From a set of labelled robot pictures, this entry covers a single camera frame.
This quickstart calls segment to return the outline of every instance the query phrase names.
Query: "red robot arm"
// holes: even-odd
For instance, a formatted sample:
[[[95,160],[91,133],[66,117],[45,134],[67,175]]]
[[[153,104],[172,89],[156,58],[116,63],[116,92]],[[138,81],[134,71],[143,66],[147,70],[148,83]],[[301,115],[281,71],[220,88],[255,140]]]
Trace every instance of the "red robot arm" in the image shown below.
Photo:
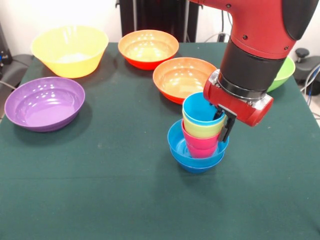
[[[204,97],[218,108],[217,114],[228,112],[229,118],[257,125],[273,103],[267,89],[304,34],[319,0],[190,1],[228,11],[233,19],[220,69],[206,82]],[[228,122],[226,135],[233,125]]]

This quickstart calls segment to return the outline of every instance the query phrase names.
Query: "stacked cups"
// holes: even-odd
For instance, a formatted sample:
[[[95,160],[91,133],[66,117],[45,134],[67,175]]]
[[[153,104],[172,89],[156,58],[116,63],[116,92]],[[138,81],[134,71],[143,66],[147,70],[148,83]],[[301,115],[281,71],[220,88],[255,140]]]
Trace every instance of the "stacked cups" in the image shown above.
[[[186,147],[193,158],[211,157],[218,146],[218,138],[226,115],[214,120],[217,112],[205,98],[203,92],[189,95],[183,102],[182,132]]]

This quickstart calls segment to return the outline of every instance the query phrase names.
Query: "purple bowl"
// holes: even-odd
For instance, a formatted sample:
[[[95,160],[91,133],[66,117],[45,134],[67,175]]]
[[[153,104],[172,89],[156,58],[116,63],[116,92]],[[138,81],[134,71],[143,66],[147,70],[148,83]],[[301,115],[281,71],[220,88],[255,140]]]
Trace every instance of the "purple bowl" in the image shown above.
[[[69,124],[85,102],[74,80],[51,76],[29,81],[7,98],[4,111],[14,124],[34,132],[52,132]]]

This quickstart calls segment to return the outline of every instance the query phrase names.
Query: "yellow bowl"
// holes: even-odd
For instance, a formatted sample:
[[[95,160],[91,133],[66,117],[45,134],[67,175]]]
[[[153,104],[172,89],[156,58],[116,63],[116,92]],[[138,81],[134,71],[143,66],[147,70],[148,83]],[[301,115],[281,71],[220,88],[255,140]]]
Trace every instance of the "yellow bowl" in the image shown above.
[[[108,36],[94,27],[63,26],[37,36],[31,52],[56,75],[75,79],[97,68],[108,43]]]
[[[203,126],[198,125],[193,122],[191,122],[186,116],[184,111],[182,111],[183,115],[183,122],[184,122],[184,128],[185,130],[193,137],[200,138],[200,139],[206,139],[211,138],[221,132],[222,127],[224,126],[226,116],[224,116],[224,119],[214,125],[210,126]]]

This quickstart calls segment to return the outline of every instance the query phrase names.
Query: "blue cup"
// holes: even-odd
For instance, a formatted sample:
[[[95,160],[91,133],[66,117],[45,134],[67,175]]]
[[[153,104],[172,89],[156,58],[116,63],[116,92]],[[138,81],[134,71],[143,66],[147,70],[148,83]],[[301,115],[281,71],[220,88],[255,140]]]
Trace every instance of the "blue cup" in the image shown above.
[[[182,111],[190,122],[200,126],[216,125],[225,119],[225,114],[223,113],[221,117],[213,120],[217,108],[205,99],[203,92],[189,95],[183,101]]]

